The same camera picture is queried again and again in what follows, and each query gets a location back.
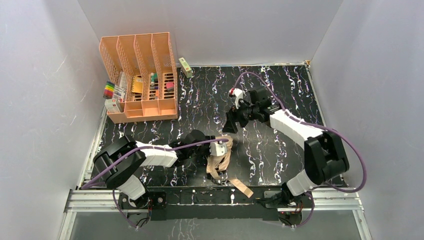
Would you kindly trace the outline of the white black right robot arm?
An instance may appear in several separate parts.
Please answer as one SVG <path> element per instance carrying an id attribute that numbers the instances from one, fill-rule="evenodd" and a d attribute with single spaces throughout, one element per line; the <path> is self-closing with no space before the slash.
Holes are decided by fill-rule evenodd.
<path id="1" fill-rule="evenodd" d="M 233 106 L 226 113 L 224 133 L 236 134 L 250 121 L 259 121 L 283 133 L 304 151 L 304 169 L 282 184 L 281 197 L 290 200 L 324 182 L 345 173 L 350 168 L 342 139 L 335 133 L 306 125 L 301 119 L 274 104 L 264 88 L 251 89 L 250 100 L 244 92 L 232 88 L 229 96 Z"/>

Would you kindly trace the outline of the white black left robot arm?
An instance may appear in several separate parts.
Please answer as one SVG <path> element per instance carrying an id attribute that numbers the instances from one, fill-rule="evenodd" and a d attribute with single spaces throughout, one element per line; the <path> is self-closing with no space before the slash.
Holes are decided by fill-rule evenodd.
<path id="1" fill-rule="evenodd" d="M 146 186 L 135 175 L 141 167 L 179 167 L 195 158 L 208 157 L 214 135 L 205 135 L 192 130 L 186 137 L 165 145 L 154 145 L 136 141 L 125 135 L 108 145 L 93 158 L 96 175 L 82 189 L 104 183 L 109 190 L 120 190 L 132 200 L 140 199 L 148 192 Z"/>

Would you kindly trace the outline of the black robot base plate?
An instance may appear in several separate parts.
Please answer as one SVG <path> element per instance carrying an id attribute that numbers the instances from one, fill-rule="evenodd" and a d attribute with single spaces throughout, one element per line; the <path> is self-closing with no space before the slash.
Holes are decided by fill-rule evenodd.
<path id="1" fill-rule="evenodd" d="M 118 206 L 129 214 L 146 211 L 152 221 L 179 219 L 262 219 L 299 224 L 312 200 L 300 195 L 285 200 L 279 186 L 254 186 L 251 198 L 230 186 L 152 187 L 138 200 L 118 195 Z"/>

